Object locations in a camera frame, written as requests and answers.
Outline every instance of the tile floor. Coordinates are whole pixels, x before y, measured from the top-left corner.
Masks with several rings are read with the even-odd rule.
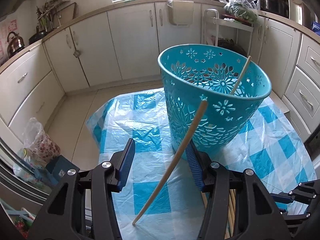
[[[162,81],[152,81],[69,96],[55,115],[48,134],[64,157],[81,170],[93,169],[98,165],[99,150],[85,125],[87,119],[115,96],[160,87]]]

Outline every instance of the stainless steel pot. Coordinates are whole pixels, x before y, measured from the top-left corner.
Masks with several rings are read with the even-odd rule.
[[[14,34],[14,37],[9,42],[10,34]],[[16,34],[15,32],[9,32],[7,37],[7,42],[9,43],[7,47],[8,57],[11,58],[13,55],[17,54],[19,51],[24,49],[24,42],[19,33]]]

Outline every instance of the wooden countertop edge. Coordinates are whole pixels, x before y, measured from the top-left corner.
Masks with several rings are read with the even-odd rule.
[[[68,23],[62,25],[58,29],[52,31],[47,36],[45,36],[42,40],[39,40],[39,41],[31,44],[30,46],[26,47],[25,49],[23,49],[22,51],[20,51],[16,55],[14,55],[7,62],[5,62],[2,66],[0,66],[0,73],[2,71],[4,71],[12,62],[17,60],[19,57],[21,57],[26,52],[28,52],[31,49],[39,46],[42,42],[45,42],[47,39],[49,39],[53,35],[57,34],[58,32],[64,30],[65,28],[68,28],[69,26],[71,26],[71,25],[73,25],[73,24],[75,24],[77,22],[85,20],[85,19],[87,19],[89,17],[92,17],[92,16],[94,16],[96,14],[107,12],[107,11],[110,11],[110,10],[113,10],[113,9],[118,9],[118,8],[121,8],[121,7],[144,4],[144,3],[166,2],[166,1],[168,1],[168,0],[129,0],[129,1],[121,1],[121,2],[116,2],[114,4],[99,8],[97,10],[94,10],[92,12],[86,13],[84,15],[81,15],[81,16],[69,21]],[[180,0],[180,1],[192,1],[192,2],[196,2],[196,3],[209,4],[209,5],[218,6],[218,7],[225,6],[225,3],[221,3],[221,2],[217,2],[217,1],[211,1],[211,0]],[[312,30],[308,29],[305,26],[302,26],[302,25],[300,25],[300,24],[298,24],[298,23],[296,23],[296,22],[294,22],[292,20],[289,20],[287,18],[284,18],[282,16],[279,16],[279,15],[276,15],[276,14],[273,14],[273,13],[269,13],[269,12],[265,12],[265,11],[259,11],[259,15],[264,16],[264,17],[268,17],[270,19],[273,19],[273,20],[282,22],[282,23],[284,23],[286,25],[289,25],[292,28],[295,28],[298,31],[300,31],[300,32],[304,33],[305,35],[309,36],[310,38],[312,38],[313,40],[315,40],[316,42],[318,42],[320,44],[320,36],[317,35]]]
[[[6,61],[2,66],[0,66],[0,73],[2,73],[7,67],[9,67],[14,61],[16,61],[18,58],[20,58],[22,55],[26,54],[30,50],[33,50],[34,48],[38,47],[42,44],[42,40],[36,41],[35,43],[29,45],[28,47],[24,48],[22,51],[19,51],[16,55],[9,58],[8,61]]]

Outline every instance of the shelf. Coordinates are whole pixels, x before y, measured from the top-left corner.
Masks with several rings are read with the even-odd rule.
[[[241,23],[237,23],[237,22],[230,22],[230,21],[227,21],[224,19],[217,19],[217,18],[212,18],[212,17],[207,17],[206,21],[208,23],[228,26],[228,27],[244,30],[244,31],[251,32],[251,33],[253,32],[253,27],[247,26],[247,25],[244,25]]]

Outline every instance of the silver bolt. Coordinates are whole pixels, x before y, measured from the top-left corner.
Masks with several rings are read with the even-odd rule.
[[[252,176],[254,174],[253,170],[251,169],[246,169],[245,170],[245,174],[249,175],[249,176]]]
[[[76,170],[75,169],[68,170],[67,174],[70,175],[70,176],[75,175],[76,174]]]
[[[111,162],[104,162],[102,163],[102,167],[109,168],[111,166]]]
[[[210,166],[211,166],[211,168],[213,168],[213,169],[217,169],[217,168],[220,167],[219,163],[216,163],[216,162],[210,163]]]

